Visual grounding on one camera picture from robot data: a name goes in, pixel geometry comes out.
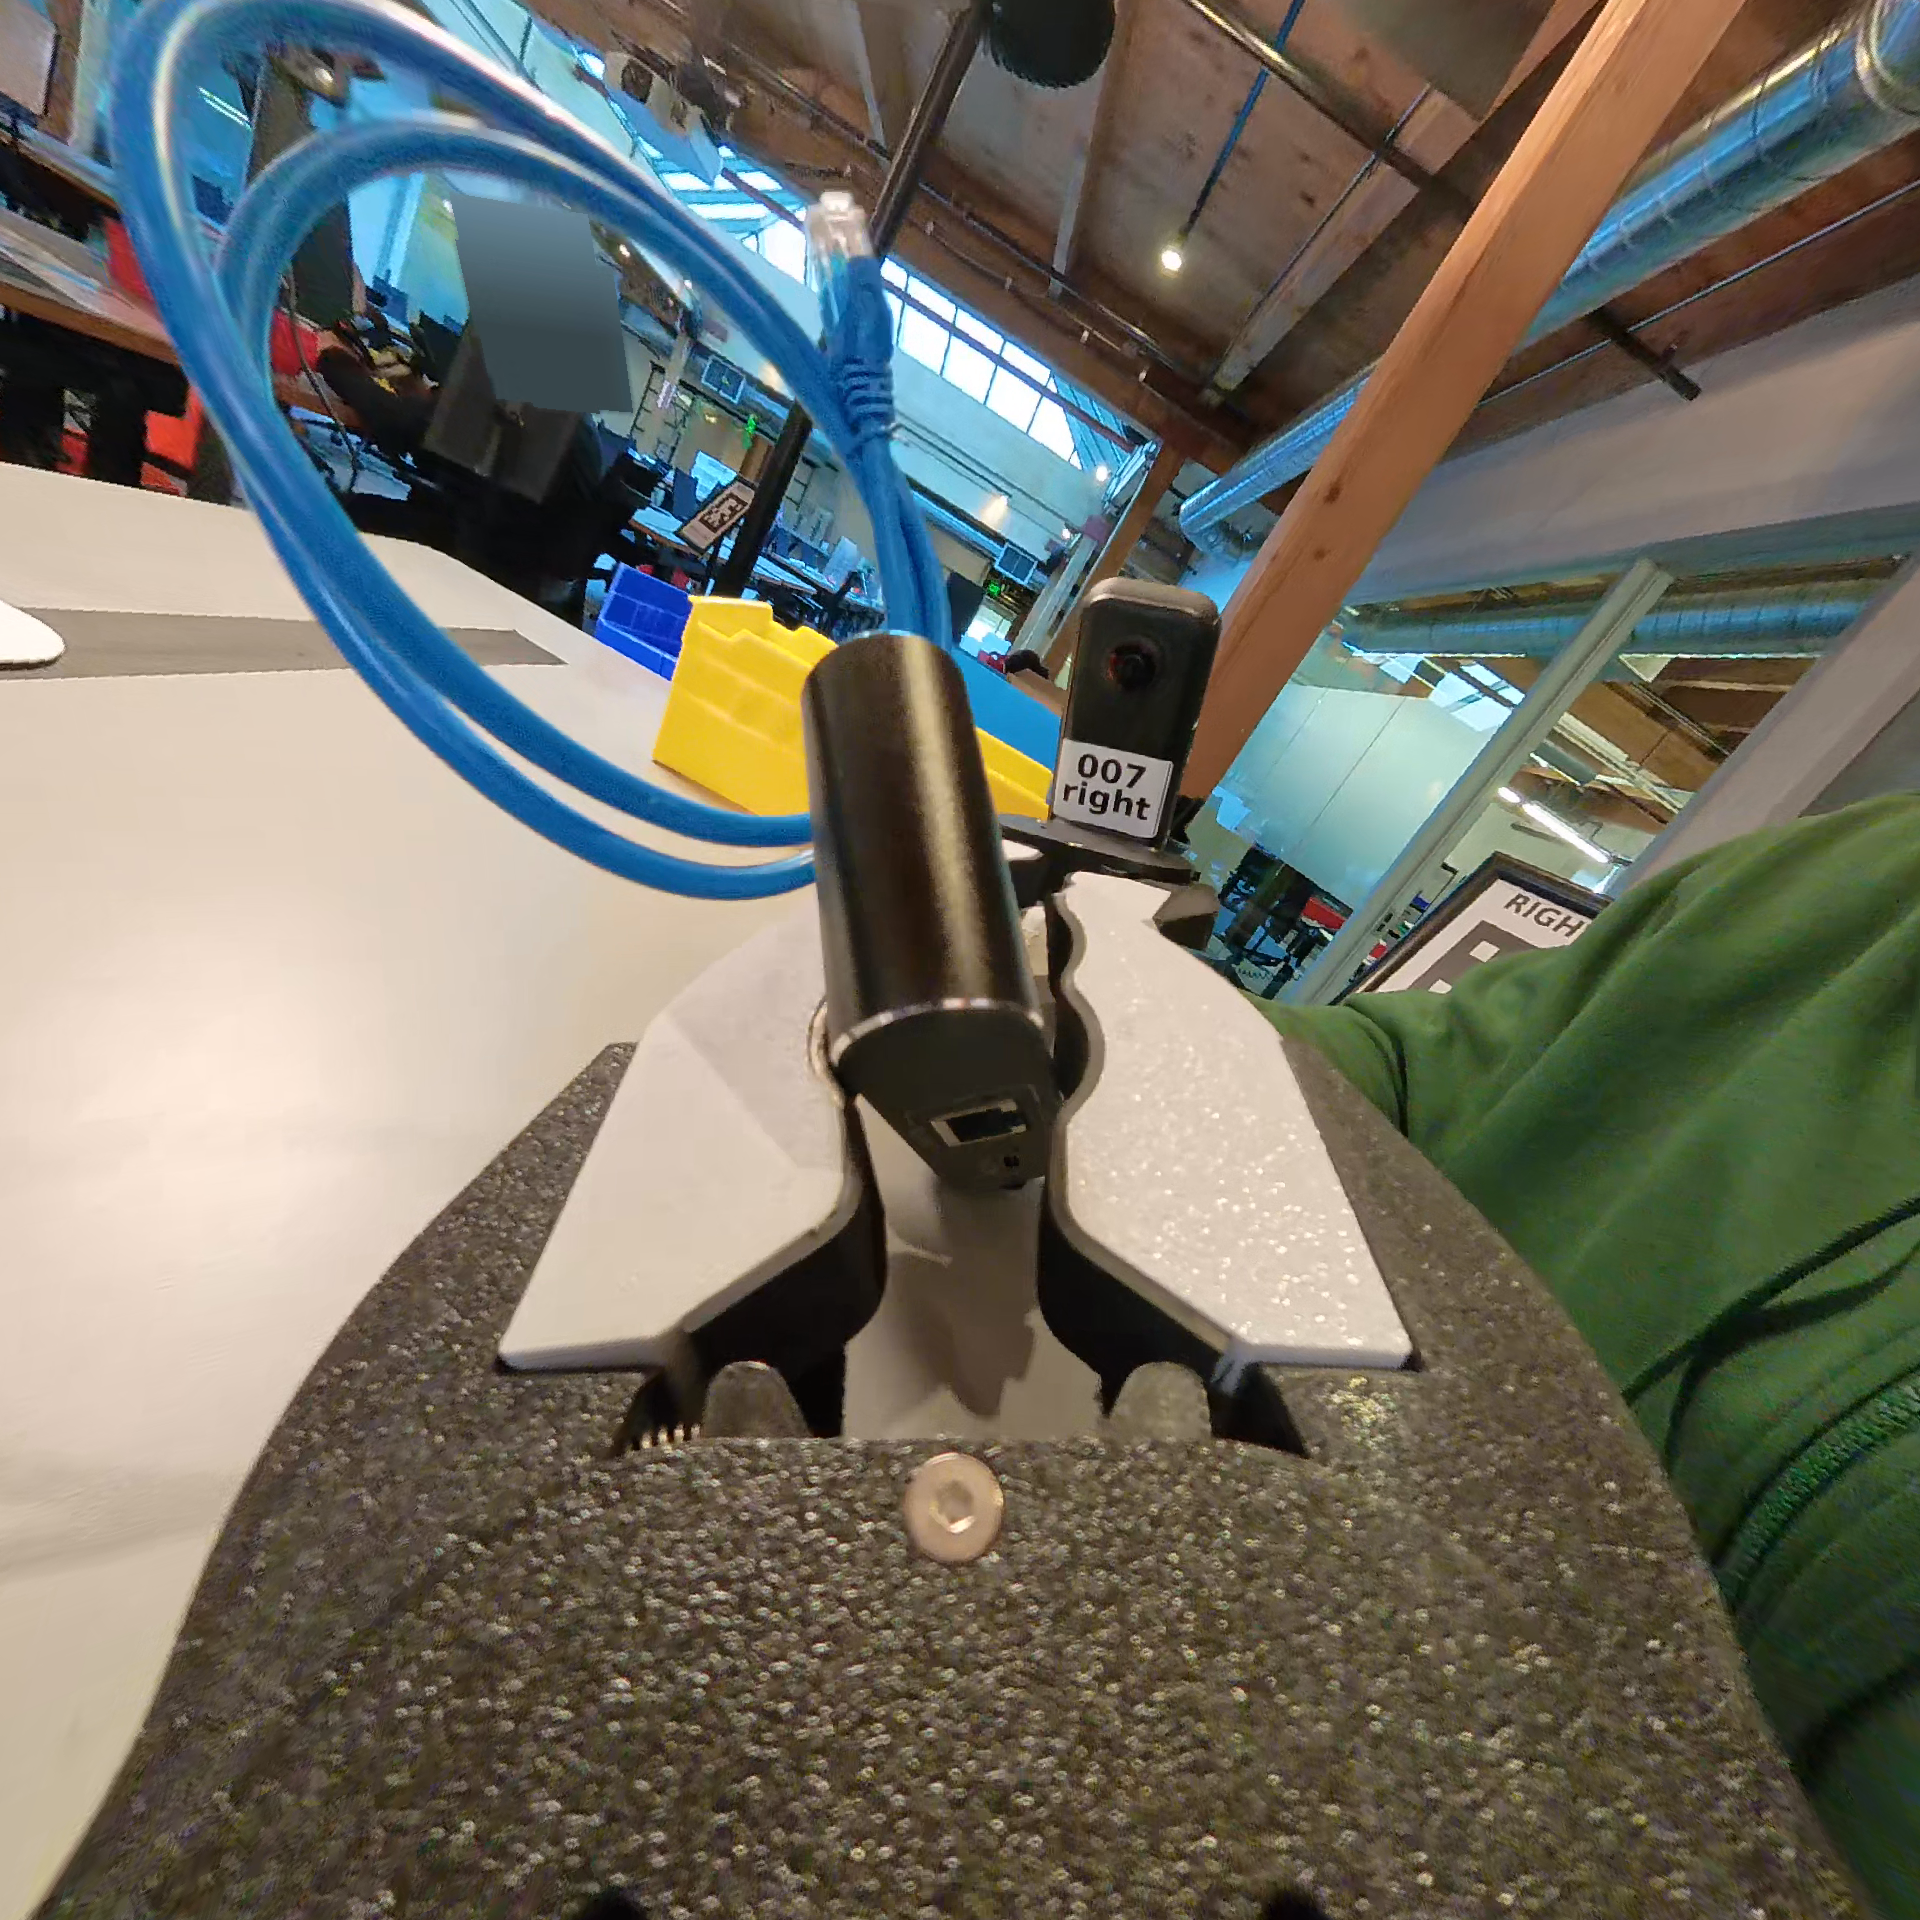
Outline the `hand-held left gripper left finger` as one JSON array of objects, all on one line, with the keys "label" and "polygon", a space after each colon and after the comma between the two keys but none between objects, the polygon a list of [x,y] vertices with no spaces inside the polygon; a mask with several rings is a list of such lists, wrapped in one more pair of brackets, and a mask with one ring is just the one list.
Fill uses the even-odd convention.
[{"label": "hand-held left gripper left finger", "polygon": [[498,1341],[516,1373],[805,1370],[878,1307],[878,1204],[786,912],[648,1024]]}]

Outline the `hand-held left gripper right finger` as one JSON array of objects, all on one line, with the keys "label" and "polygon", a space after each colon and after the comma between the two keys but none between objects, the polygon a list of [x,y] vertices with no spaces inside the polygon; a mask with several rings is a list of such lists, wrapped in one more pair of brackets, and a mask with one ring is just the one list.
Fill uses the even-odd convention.
[{"label": "hand-held left gripper right finger", "polygon": [[1160,923],[1070,881],[1057,1006],[1081,1069],[1045,1180],[1042,1313],[1100,1373],[1398,1371],[1412,1340],[1275,1028]]}]

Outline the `black ethernet adapter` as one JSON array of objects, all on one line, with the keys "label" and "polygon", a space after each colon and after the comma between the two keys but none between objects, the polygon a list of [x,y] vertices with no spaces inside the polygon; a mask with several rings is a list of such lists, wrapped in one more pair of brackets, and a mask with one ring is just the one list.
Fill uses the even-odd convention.
[{"label": "black ethernet adapter", "polygon": [[827,1065],[941,1184],[1034,1184],[1061,1090],[960,670],[869,634],[800,718]]}]

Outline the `yellow plastic bin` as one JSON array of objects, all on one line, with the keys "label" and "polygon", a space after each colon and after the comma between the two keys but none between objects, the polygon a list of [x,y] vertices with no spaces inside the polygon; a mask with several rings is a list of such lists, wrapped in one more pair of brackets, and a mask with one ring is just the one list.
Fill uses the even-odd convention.
[{"label": "yellow plastic bin", "polygon": [[899,635],[845,645],[789,630],[754,602],[704,598],[688,619],[654,760],[704,793],[761,818],[817,800],[867,800],[901,821],[960,790],[993,814],[1046,816],[1052,766],[972,722],[950,648]]}]

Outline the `person's right forearm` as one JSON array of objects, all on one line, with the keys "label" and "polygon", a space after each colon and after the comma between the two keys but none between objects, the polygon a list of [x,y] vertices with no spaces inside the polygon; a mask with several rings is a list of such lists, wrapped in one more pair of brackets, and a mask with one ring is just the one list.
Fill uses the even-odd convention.
[{"label": "person's right forearm", "polygon": [[1918,803],[1675,862],[1450,992],[1266,1019],[1549,1286],[1625,1398],[1915,1224]]}]

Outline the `blue plastic bin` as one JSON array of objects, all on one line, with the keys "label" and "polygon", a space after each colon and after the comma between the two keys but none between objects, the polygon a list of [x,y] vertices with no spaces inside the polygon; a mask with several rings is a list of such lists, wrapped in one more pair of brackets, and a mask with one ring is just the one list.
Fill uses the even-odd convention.
[{"label": "blue plastic bin", "polygon": [[673,681],[693,612],[693,596],[645,566],[617,563],[592,635],[612,653]]},{"label": "blue plastic bin", "polygon": [[1064,718],[1054,709],[978,656],[950,650],[949,661],[962,676],[972,722],[981,733],[1045,766],[1057,762]]}]

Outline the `framed marker sign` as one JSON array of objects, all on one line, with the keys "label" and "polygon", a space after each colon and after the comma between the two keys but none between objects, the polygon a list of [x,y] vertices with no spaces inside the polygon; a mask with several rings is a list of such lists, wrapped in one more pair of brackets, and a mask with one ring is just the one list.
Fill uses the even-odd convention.
[{"label": "framed marker sign", "polygon": [[1437,906],[1380,949],[1340,997],[1380,992],[1448,997],[1469,972],[1514,954],[1573,944],[1610,898],[1514,856],[1488,856]]}]

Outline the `black stand pole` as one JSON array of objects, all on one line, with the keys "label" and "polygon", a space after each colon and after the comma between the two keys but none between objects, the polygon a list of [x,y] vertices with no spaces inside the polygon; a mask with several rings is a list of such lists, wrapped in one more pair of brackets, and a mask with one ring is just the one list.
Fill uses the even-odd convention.
[{"label": "black stand pole", "polygon": [[897,144],[888,150],[881,190],[872,213],[872,246],[885,261],[905,227],[908,210],[921,188],[929,158],[940,144],[953,100],[988,34],[993,3],[970,3],[950,17],[940,56],[904,121]]}]

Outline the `wooden post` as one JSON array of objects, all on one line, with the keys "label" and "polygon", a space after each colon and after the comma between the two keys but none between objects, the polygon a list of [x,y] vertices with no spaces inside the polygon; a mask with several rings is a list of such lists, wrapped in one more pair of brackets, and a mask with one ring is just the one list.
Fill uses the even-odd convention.
[{"label": "wooden post", "polygon": [[1598,13],[1233,594],[1184,796],[1229,771],[1738,13]]}]

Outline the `silver air duct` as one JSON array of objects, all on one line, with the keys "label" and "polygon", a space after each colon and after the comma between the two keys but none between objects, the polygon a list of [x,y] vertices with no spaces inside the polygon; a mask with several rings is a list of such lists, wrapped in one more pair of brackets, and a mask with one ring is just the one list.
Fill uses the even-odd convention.
[{"label": "silver air duct", "polygon": [[1648,392],[1915,269],[1915,5],[1857,5],[1656,150],[1448,456]]}]

